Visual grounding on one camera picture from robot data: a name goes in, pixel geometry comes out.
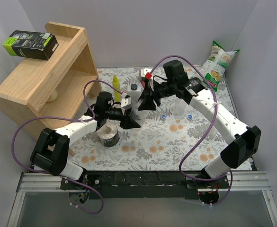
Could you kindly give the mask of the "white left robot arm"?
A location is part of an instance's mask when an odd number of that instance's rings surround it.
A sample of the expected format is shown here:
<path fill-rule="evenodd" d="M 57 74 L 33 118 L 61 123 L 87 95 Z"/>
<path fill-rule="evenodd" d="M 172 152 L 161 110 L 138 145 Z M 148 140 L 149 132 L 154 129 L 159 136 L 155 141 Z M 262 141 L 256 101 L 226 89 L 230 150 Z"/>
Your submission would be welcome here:
<path fill-rule="evenodd" d="M 127 93 L 122 93 L 120 108 L 114 107 L 112 102 L 111 93 L 100 92 L 94 108 L 79 120 L 54 130 L 43 129 L 30 157 L 31 163 L 53 176 L 68 177 L 75 188 L 83 189 L 88 180 L 83 175 L 84 169 L 68 160 L 69 147 L 92 132 L 104 133 L 105 144 L 110 146 L 115 129 L 107 120 L 119 121 L 123 129 L 141 127 L 131 116 L 132 99 Z"/>

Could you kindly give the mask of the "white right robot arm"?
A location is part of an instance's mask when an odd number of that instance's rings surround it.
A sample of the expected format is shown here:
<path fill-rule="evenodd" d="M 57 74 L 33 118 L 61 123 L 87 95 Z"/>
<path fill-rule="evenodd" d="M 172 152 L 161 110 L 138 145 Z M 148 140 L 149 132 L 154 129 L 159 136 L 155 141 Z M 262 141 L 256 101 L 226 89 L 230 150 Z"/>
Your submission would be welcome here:
<path fill-rule="evenodd" d="M 138 110 L 155 111 L 162 98 L 176 96 L 210 121 L 209 128 L 215 127 L 228 146 L 191 179 L 200 181 L 206 188 L 214 187 L 218 179 L 229 170 L 238 168 L 258 151 L 261 130 L 257 126 L 249 127 L 233 116 L 218 102 L 215 92 L 204 80 L 188 77 L 180 61 L 169 61 L 163 68 L 166 79 L 162 83 L 154 81 L 150 69 L 141 70 L 139 80 L 143 84 L 143 92 Z"/>

